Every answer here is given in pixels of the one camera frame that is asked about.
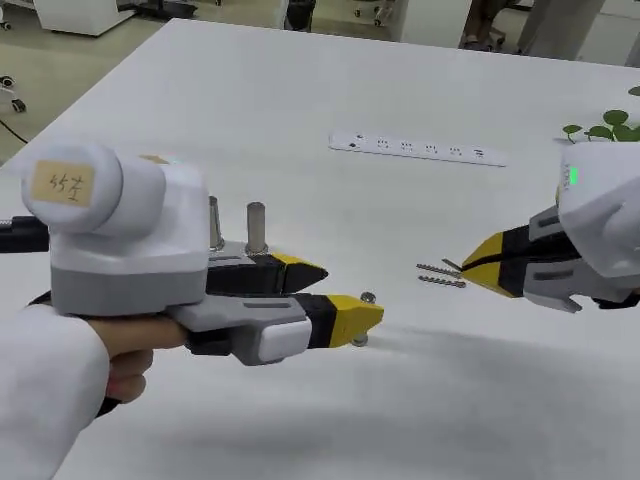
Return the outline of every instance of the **white tabletop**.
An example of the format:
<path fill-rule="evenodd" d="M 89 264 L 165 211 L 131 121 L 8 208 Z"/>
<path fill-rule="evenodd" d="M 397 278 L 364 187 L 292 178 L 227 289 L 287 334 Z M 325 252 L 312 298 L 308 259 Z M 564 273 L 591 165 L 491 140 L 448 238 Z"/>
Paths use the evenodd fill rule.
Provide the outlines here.
<path fill-rule="evenodd" d="M 313 291 L 370 290 L 385 321 L 367 348 L 274 367 L 160 354 L 147 394 L 90 427 L 59 478 L 637 479 L 637 310 L 584 300 L 571 316 L 415 269 L 550 206 L 561 127 L 638 113 L 637 82 L 617 67 L 169 23 L 23 152 L 86 139 L 196 162 L 226 238 L 265 202 L 269 244 L 330 271 Z M 480 145 L 511 166 L 332 151 L 334 129 Z M 0 214 L 23 211 L 15 179 L 0 182 Z M 46 255 L 0 262 L 6 308 L 47 288 Z"/>

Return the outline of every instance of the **power strip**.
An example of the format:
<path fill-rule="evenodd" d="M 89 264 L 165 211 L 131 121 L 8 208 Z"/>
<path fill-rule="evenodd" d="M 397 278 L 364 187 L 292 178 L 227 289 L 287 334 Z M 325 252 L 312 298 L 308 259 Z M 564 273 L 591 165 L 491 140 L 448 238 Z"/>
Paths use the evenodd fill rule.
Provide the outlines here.
<path fill-rule="evenodd" d="M 443 162 L 471 163 L 492 167 L 506 167 L 507 158 L 498 152 L 481 147 L 441 145 L 429 141 L 402 140 L 385 135 L 357 132 L 333 132 L 329 148 L 348 152 L 375 153 L 397 157 L 423 158 Z"/>

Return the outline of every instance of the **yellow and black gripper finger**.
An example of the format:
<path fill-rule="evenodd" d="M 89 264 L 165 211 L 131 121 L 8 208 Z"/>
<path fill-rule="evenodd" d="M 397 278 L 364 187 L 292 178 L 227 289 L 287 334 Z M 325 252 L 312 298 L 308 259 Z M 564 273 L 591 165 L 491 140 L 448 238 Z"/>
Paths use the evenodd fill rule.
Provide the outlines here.
<path fill-rule="evenodd" d="M 505 297 L 520 298 L 524 295 L 528 258 L 518 252 L 528 245 L 528 226 L 498 232 L 462 263 L 461 277 Z"/>
<path fill-rule="evenodd" d="M 348 295 L 293 295 L 311 320 L 309 348 L 337 348 L 382 322 L 384 308 Z"/>
<path fill-rule="evenodd" d="M 213 257 L 207 275 L 209 295 L 287 295 L 324 280 L 322 267 L 282 253 Z"/>

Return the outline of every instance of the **leaf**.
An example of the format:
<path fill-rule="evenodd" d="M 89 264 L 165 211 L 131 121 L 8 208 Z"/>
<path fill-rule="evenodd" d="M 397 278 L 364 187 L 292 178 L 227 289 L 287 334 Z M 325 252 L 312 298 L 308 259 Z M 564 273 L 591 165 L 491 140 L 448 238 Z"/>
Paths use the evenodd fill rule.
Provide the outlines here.
<path fill-rule="evenodd" d="M 567 135 L 573 135 L 574 133 L 578 133 L 580 130 L 582 130 L 580 125 L 567 125 L 562 129 L 562 131 Z"/>
<path fill-rule="evenodd" d="M 596 138 L 608 138 L 613 141 L 613 133 L 611 130 L 601 125 L 591 127 L 588 132 L 585 132 L 585 135 Z"/>
<path fill-rule="evenodd" d="M 629 114 L 623 110 L 609 110 L 602 116 L 609 125 L 622 125 L 629 120 Z"/>
<path fill-rule="evenodd" d="M 616 125 L 613 127 L 613 134 L 619 142 L 636 141 L 636 133 L 626 125 Z"/>

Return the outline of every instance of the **floor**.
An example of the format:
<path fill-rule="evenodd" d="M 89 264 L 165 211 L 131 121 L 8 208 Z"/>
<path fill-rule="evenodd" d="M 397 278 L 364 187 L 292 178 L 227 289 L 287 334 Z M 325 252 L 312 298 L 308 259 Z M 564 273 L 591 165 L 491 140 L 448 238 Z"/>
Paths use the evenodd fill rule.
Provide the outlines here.
<path fill-rule="evenodd" d="M 206 21 L 271 27 L 280 0 L 224 0 L 222 7 L 213 0 L 196 2 L 199 18 Z M 353 2 L 322 0 L 313 20 L 317 33 L 388 40 L 385 28 L 373 26 L 363 14 L 355 18 Z M 0 104 L 0 119 L 23 137 L 36 136 L 60 113 L 114 68 L 138 45 L 157 31 L 162 23 L 133 18 L 99 39 L 46 32 L 34 12 L 7 6 L 5 16 L 11 31 L 0 31 L 0 75 L 11 74 L 28 111 L 14 114 Z M 517 39 L 526 15 L 508 11 L 497 26 L 510 40 Z M 0 164 L 7 161 L 21 143 L 0 128 Z"/>

